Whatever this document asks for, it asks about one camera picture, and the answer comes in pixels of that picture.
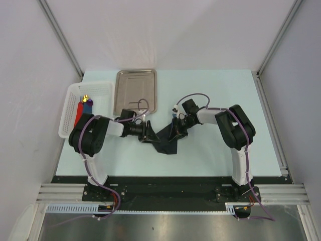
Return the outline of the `blue rolled napkin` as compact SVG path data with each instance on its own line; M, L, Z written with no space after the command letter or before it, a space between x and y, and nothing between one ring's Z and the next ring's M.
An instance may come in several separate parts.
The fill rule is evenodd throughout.
M92 114L92 104L83 103L83 113Z

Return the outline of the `gold metal fork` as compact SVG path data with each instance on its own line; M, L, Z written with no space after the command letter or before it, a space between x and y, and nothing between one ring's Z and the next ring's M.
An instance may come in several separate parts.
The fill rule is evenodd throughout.
M88 95L84 95L82 101L83 101L83 102L87 102L89 99L90 99L90 98L89 98Z

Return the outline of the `black paper napkin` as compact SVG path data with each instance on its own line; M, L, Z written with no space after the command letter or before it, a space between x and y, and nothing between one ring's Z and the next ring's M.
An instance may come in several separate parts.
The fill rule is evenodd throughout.
M164 127L156 135L160 139L160 142L152 142L153 147L158 153L166 155L176 155L178 152L178 141L169 141L169 135L171 131L171 124Z

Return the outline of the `red rolled napkin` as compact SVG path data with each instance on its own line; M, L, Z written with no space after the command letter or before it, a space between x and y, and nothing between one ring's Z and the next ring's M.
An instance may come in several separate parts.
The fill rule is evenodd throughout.
M83 102L78 102L74 127L77 125L79 119L81 118L81 116L83 114L83 108L84 108Z

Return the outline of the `aluminium frame rail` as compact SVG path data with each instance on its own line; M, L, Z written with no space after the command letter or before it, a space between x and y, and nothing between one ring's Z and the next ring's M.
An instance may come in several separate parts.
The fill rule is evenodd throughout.
M42 184L37 203L78 203L82 202L85 184Z

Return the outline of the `stainless steel tray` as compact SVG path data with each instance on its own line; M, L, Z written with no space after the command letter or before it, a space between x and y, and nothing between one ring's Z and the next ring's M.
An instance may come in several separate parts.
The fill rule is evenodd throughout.
M157 72L148 70L121 70L115 84L114 114L120 115L123 109L137 111L149 108L157 111Z

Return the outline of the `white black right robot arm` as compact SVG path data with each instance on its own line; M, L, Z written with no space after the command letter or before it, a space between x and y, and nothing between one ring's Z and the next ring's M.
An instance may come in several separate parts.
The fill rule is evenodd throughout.
M182 139L188 135L188 129L195 125L217 125L224 143L232 154L232 180L236 186L232 187L231 195L236 201L244 201L249 196L248 185L252 180L249 162L250 145L256 130L239 105L230 108L201 107L192 99L182 104L185 111L183 117L178 105L174 105L173 118L167 140L169 143Z

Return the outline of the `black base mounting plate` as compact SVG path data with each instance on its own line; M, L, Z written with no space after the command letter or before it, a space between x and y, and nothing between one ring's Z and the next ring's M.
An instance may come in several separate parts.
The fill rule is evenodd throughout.
M260 184L280 187L290 181L282 177L255 177L239 187L231 177L110 177L105 184L90 184L84 176L54 176L53 184L83 184L81 201L100 202L94 218L102 219L112 211L207 212L224 211L234 203L233 216L255 219L251 209L262 208L259 219L275 220L263 204Z

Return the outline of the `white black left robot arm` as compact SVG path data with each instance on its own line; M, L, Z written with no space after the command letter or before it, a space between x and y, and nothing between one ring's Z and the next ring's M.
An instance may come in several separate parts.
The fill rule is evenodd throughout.
M99 163L96 155L102 150L106 136L136 136L141 143L160 143L160 138L151 127L151 122L144 119L148 111L135 112L123 109L116 119L101 115L83 113L69 135L69 145L79 153L84 162L88 182L95 185L93 194L104 201L110 197L111 189L105 185L107 171Z

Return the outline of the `white perforated plastic basket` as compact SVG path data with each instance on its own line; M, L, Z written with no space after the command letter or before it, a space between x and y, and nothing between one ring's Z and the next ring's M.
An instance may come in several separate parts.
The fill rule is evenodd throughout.
M67 139L74 128L78 103L87 95L93 100L92 113L111 117L114 104L114 84L110 81L74 83L68 87L58 135Z

